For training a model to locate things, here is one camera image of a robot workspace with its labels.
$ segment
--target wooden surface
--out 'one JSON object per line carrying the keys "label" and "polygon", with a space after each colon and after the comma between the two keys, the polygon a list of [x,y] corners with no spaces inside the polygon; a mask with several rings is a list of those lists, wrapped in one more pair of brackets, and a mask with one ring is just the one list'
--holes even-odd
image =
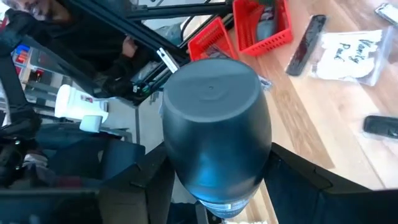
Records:
{"label": "wooden surface", "polygon": [[[370,189],[398,188],[398,141],[370,138],[361,130],[367,115],[398,116],[397,41],[374,87],[317,80],[308,76],[308,66],[298,78],[284,71],[311,15],[327,15],[328,32],[379,29],[389,25],[374,13],[384,2],[289,0],[294,41],[258,58],[241,55],[243,62],[274,84],[266,93],[273,141]],[[398,0],[390,2],[398,5]],[[246,209],[231,221],[278,222],[264,183]]]}

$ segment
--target person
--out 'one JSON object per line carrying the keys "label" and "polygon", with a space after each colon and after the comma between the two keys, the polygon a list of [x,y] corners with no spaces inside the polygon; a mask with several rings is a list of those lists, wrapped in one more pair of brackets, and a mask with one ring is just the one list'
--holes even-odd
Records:
{"label": "person", "polygon": [[159,60],[155,52],[92,16],[69,0],[0,0],[11,9],[10,22],[27,12],[40,21],[52,36],[98,72],[90,77],[111,94],[132,91],[130,80],[148,61]]}

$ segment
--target white container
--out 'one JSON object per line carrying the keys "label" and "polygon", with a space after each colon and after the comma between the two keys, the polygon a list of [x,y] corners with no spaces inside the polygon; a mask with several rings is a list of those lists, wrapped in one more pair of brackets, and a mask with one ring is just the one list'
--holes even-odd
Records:
{"label": "white container", "polygon": [[55,116],[82,120],[84,116],[102,116],[102,123],[108,118],[108,102],[98,100],[70,85],[62,85],[55,102]]}

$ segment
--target black cable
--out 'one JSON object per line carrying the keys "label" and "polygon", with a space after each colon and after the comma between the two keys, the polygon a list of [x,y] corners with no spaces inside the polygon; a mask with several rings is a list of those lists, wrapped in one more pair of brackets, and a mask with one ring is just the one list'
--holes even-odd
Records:
{"label": "black cable", "polygon": [[[207,3],[209,3],[210,1],[211,1],[211,0],[206,0],[206,1],[204,2],[204,4],[207,4]],[[184,26],[181,28],[181,34],[180,34],[180,39],[181,39],[181,41],[184,41],[184,32],[185,32],[185,29],[187,29],[189,23],[192,21],[192,19],[193,19],[194,17],[195,17],[195,16],[189,17],[189,18],[187,19],[187,21],[185,22]]]}

